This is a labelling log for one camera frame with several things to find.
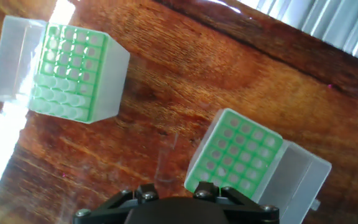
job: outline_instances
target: green grid insert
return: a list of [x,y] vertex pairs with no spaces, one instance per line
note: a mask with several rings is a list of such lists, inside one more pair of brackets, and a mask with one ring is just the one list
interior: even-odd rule
[[48,24],[30,108],[87,122],[93,114],[108,36]]
[[282,144],[277,133],[232,110],[224,110],[186,178],[185,187],[194,192],[200,181],[207,181],[218,187],[234,187],[251,198]]

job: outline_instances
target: wood grain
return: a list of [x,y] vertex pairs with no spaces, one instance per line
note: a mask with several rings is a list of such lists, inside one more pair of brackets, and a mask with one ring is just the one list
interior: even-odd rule
[[358,97],[358,58],[237,0],[155,0]]
[[[156,2],[73,3],[73,25],[132,54],[121,110],[91,125],[30,112],[0,183],[1,224],[69,223],[147,182],[163,197],[189,195],[188,163],[227,107],[333,164],[305,223],[358,223],[358,98]],[[6,14],[47,21],[54,7],[0,0],[0,35]]]

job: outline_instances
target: clear plastic lid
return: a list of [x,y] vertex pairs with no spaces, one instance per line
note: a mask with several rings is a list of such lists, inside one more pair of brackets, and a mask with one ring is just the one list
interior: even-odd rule
[[47,23],[6,16],[0,41],[0,101],[27,106]]
[[310,208],[317,209],[315,198],[332,166],[293,142],[283,145],[287,150],[258,203],[278,207],[280,222],[299,224]]

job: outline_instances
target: pipette tip box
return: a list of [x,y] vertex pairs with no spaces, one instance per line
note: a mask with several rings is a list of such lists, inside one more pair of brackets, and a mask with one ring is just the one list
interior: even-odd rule
[[6,16],[0,101],[92,123],[118,114],[130,54],[107,33]]
[[225,109],[197,148],[185,188],[194,192],[200,181],[234,187],[256,203],[277,206],[282,223],[301,223],[330,170],[324,159]]

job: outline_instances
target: green tip rack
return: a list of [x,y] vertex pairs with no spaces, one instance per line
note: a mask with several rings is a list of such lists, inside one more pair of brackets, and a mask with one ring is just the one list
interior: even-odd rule
[[0,101],[92,123],[118,114],[129,52],[107,33],[6,16]]
[[301,223],[331,164],[232,109],[217,113],[193,156],[185,188],[200,181],[233,187],[256,203],[280,209],[282,223]]

